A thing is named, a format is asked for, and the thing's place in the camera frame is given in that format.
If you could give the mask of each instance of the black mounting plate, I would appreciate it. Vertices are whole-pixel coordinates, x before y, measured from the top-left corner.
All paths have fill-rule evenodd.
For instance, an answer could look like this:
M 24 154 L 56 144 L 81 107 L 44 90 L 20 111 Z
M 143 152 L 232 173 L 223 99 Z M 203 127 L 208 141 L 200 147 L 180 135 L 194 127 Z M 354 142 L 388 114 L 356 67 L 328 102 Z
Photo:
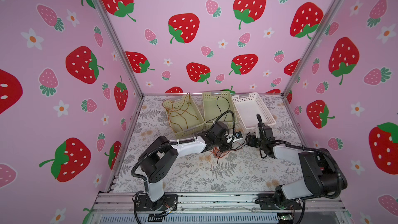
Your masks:
M 274 194 L 258 194 L 259 198 L 272 198 Z M 291 206 L 293 206 L 293 209 L 295 210 L 300 210 L 301 209 L 301 203 L 296 202 L 295 200 L 291 201 Z M 280 209 L 275 206 L 275 204 L 267 204 L 266 202 L 260 202 L 260 208 L 261 210 L 285 210 L 285 209 Z
M 175 206 L 174 208 L 177 207 L 177 202 L 178 202 L 178 195 L 167 195 L 165 194 L 164 199 L 160 199 L 159 201 L 166 202 L 167 205 L 172 207 L 173 205 Z M 160 202 L 161 207 L 159 209 L 153 209 L 154 205 L 157 205 L 156 203 L 154 204 L 149 197 L 145 195 L 139 195 L 137 199 L 137 211 L 142 212 L 142 211 L 164 211 L 168 209 L 164 204 Z

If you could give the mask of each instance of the strawberry wallpaper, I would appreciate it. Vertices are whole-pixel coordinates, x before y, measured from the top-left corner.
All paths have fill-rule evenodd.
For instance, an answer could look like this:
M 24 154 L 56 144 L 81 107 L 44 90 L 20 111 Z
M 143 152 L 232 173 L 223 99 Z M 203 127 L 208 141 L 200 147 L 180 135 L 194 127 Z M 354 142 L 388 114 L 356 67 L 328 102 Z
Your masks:
M 91 0 L 0 0 L 0 16 L 0 222 L 87 223 L 134 87 Z
M 144 93 L 283 90 L 331 1 L 102 0 Z
M 345 0 L 292 88 L 307 141 L 347 178 L 351 223 L 398 223 L 397 0 Z

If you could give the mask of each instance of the plastic basket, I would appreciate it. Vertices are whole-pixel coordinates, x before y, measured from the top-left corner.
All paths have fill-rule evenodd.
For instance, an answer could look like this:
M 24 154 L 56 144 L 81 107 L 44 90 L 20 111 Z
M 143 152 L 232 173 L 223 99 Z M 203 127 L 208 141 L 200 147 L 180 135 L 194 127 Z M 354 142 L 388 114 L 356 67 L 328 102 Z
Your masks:
M 227 110 L 231 110 L 232 112 L 234 112 L 235 124 L 237 124 L 238 119 L 236 118 L 236 111 L 235 108 L 233 107 L 234 103 L 232 102 L 230 92 L 228 91 L 205 92 L 202 94 L 202 96 L 203 96 L 203 111 L 205 113 L 206 129 L 209 129 L 213 125 L 213 121 L 215 121 L 216 118 L 221 115 L 221 113 Z M 232 122 L 232 115 L 226 114 L 226 116 L 224 115 L 221 117 L 220 121 L 223 121 L 224 119 L 225 119 L 224 124 L 226 124 L 229 129 L 232 129 L 234 127 Z
M 195 116 L 194 117 L 183 111 L 178 111 L 178 113 L 186 119 L 187 122 L 185 122 L 184 118 L 177 116 L 176 112 L 172 112 L 172 116 L 170 117 L 169 112 L 165 109 L 176 138 L 182 138 L 203 130 L 205 121 L 199 112 L 197 105 L 189 95 L 187 97 L 183 96 L 166 100 L 163 102 L 163 106 L 167 108 L 180 108 L 182 106 L 182 110 L 187 110 L 187 112 Z
M 235 112 L 238 116 L 240 127 L 244 134 L 255 132 L 258 124 L 257 113 L 267 126 L 276 124 L 266 104 L 258 93 L 249 93 L 232 96 Z

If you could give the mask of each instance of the pink wall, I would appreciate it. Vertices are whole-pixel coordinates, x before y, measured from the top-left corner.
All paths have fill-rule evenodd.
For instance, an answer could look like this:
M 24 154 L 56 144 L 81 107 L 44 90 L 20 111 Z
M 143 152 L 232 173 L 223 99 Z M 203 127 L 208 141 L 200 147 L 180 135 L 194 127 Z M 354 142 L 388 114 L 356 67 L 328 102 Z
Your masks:
M 327 148 L 348 180 L 341 199 L 355 223 L 398 223 L 397 14 L 397 0 L 345 0 L 332 21 L 337 30 L 323 36 L 293 87 L 290 106 L 306 139 Z M 378 23 L 369 28 L 368 20 Z M 342 61 L 346 68 L 337 69 Z M 326 124 L 325 110 L 315 113 L 321 105 L 335 116 Z
M 312 27 L 319 23 L 321 11 L 326 12 L 331 0 L 281 1 L 284 3 L 279 0 L 103 0 L 123 48 L 130 52 L 132 66 L 137 69 L 135 76 L 144 93 L 164 93 L 172 87 L 180 87 L 183 92 L 203 92 L 230 89 L 231 86 L 236 92 L 283 91 L 290 79 L 285 68 L 287 72 L 291 63 L 292 68 L 295 67 L 294 61 L 301 57 L 309 42 L 307 36 L 294 36 L 302 29 L 301 24 Z M 249 9 L 249 15 L 244 16 L 241 9 Z M 248 22 L 242 22 L 241 29 L 238 28 L 240 19 Z M 176 38 L 169 32 L 169 24 Z M 279 50 L 283 54 L 275 58 Z M 135 62 L 132 61 L 134 57 L 138 58 Z M 249 65 L 253 61 L 257 63 L 236 68 L 241 75 L 235 72 L 228 75 L 233 71 L 231 62 L 239 65 L 245 57 L 250 61 Z M 193 70 L 188 73 L 187 65 L 192 62 L 199 65 L 188 66 Z M 272 82 L 276 82 L 275 87 L 271 87 Z
M 38 4 L 52 8 L 53 11 L 39 7 L 47 22 L 37 11 Z M 126 72 L 119 59 L 112 57 L 114 48 L 98 13 L 86 0 L 83 4 L 81 0 L 0 0 L 2 223 L 82 223 L 88 213 L 83 209 L 91 208 L 98 191 L 105 190 L 111 173 L 104 152 L 109 154 L 112 145 L 123 140 L 126 132 L 121 119 L 127 121 L 128 127 L 137 105 L 138 98 L 134 97 Z M 64 28 L 59 29 L 62 32 L 54 27 L 54 14 L 58 23 L 63 23 L 59 25 Z M 101 37 L 96 35 L 99 44 L 94 36 L 96 26 L 101 31 Z M 87 48 L 71 54 L 81 46 Z M 99 68 L 97 80 L 95 66 L 89 65 L 93 70 L 87 66 L 93 62 L 89 60 L 90 50 L 104 68 Z M 67 68 L 77 65 L 78 68 L 69 69 L 71 74 Z M 44 82 L 39 79 L 43 71 L 49 77 L 44 77 Z M 128 92 L 122 111 L 114 97 L 120 76 Z M 109 100 L 104 96 L 103 83 L 110 88 L 106 92 Z M 96 109 L 89 101 L 87 112 L 83 111 L 84 99 L 92 99 Z M 108 116 L 105 124 L 104 115 Z M 105 143 L 98 152 L 100 133 L 105 134 Z M 54 158 L 57 160 L 39 167 Z M 94 183 L 97 176 L 101 177 L 99 184 Z

